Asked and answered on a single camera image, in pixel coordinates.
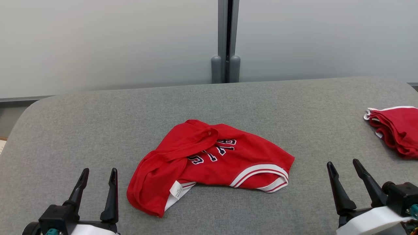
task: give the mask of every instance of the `folded red jersey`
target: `folded red jersey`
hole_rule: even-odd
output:
[[[364,119],[376,127],[376,135],[404,158],[418,158],[418,109],[398,106],[377,110],[368,108]]]
[[[135,208],[162,217],[196,183],[275,192],[288,185],[293,161],[257,135],[188,120],[141,160],[126,195]]]

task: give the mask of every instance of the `red garment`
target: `red garment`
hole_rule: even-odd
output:
[[[135,208],[162,217],[196,183],[275,192],[288,185],[293,161],[257,135],[188,120],[142,159],[126,195]]]
[[[395,149],[399,156],[418,158],[418,109],[398,106],[377,110],[368,108],[364,119],[376,127],[376,135]]]

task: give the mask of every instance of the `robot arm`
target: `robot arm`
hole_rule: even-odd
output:
[[[339,181],[332,162],[327,163],[335,208],[339,217],[337,235],[372,235],[384,232],[399,223],[401,234],[418,234],[418,187],[412,183],[395,185],[386,182],[382,188],[359,160],[353,160],[372,200],[371,208],[356,209]]]
[[[78,210],[83,190],[86,188],[89,169],[85,168],[62,206],[50,205],[39,218],[26,226],[22,235],[115,235],[119,220],[117,197],[117,169],[113,168],[109,179],[109,193],[100,221],[80,221]]]

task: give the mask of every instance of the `white partition panel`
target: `white partition panel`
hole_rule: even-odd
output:
[[[418,82],[416,0],[240,0],[240,82],[377,75]]]
[[[0,98],[211,83],[216,0],[0,0]]]

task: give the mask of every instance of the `gray fabric tablecloth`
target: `gray fabric tablecloth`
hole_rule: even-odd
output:
[[[82,169],[90,177],[82,220],[99,220],[112,167],[119,171],[119,222],[131,234],[335,234],[326,163],[333,161],[358,208],[370,198],[358,158],[382,185],[418,185],[405,161],[363,120],[366,108],[418,107],[409,85],[376,77],[212,84],[60,95],[31,105],[0,155],[0,234],[21,234],[50,204],[68,199]],[[296,159],[276,193],[198,185],[157,218],[133,208],[126,188],[139,161],[187,119],[225,123],[277,144]]]

